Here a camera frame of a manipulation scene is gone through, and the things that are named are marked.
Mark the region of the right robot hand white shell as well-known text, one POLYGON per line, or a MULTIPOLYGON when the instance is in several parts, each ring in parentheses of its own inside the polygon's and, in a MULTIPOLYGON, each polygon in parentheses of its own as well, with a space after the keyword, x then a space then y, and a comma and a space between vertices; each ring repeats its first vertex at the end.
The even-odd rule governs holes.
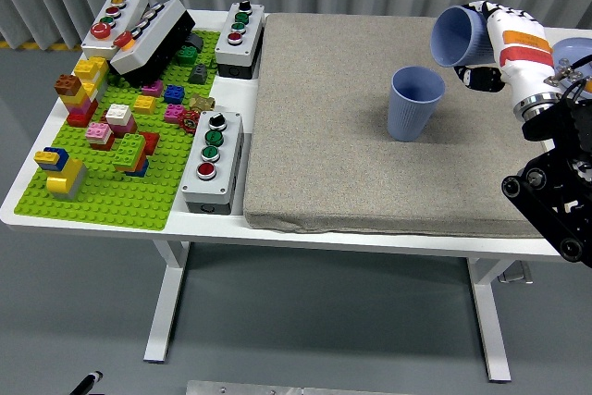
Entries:
POLYGON ((497 93, 508 84, 515 105, 537 94, 560 93, 559 88, 545 82, 554 74, 553 59, 545 29, 533 16, 489 1, 473 1, 463 8, 485 20, 496 64, 495 67, 455 67, 467 88, 497 93))

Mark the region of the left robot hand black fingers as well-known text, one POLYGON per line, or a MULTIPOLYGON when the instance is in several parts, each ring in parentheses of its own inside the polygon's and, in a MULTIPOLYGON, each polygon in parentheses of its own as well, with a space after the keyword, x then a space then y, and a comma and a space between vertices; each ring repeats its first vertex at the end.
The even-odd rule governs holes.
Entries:
POLYGON ((104 374, 101 371, 93 371, 85 376, 81 382, 70 392, 70 395, 87 395, 93 389, 94 385, 98 383, 104 374))

